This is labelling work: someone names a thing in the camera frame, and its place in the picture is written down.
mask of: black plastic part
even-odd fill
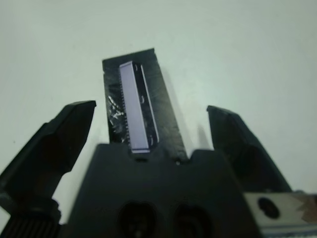
[[[127,238],[130,232],[134,237],[184,238],[184,220],[203,234],[198,238],[261,237],[230,165],[219,153],[196,150],[189,163],[176,165],[168,157],[138,163],[128,151],[125,144],[96,148],[61,238]],[[134,209],[122,221],[127,206]]]
[[[58,223],[52,195],[87,140],[95,106],[95,101],[69,104],[35,133],[0,176],[2,208],[12,216],[37,213]]]
[[[0,238],[55,238],[60,227],[47,217],[11,216]]]
[[[221,151],[247,192],[291,192],[285,178],[239,115],[208,106],[214,149]]]

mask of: mounting hole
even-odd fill
[[[200,207],[182,204],[174,216],[174,237],[210,238],[211,220]]]
[[[272,219],[279,218],[279,210],[270,199],[262,197],[258,200],[258,205],[267,217],[270,217]]]
[[[119,214],[119,228],[126,238],[148,238],[157,225],[156,213],[147,203],[129,203]]]

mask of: screw hole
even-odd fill
[[[277,219],[280,216],[277,206],[268,198],[262,197],[258,200],[259,208],[267,217]]]

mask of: white wall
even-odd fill
[[[102,59],[155,47],[187,152],[212,147],[207,105],[239,113],[293,189],[317,191],[317,1],[0,1],[0,171],[71,102],[96,100],[54,198],[68,218],[107,142]],[[0,228],[8,216],[0,211]]]

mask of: ribbed black surface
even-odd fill
[[[52,220],[11,217],[0,238],[55,238],[59,228]]]

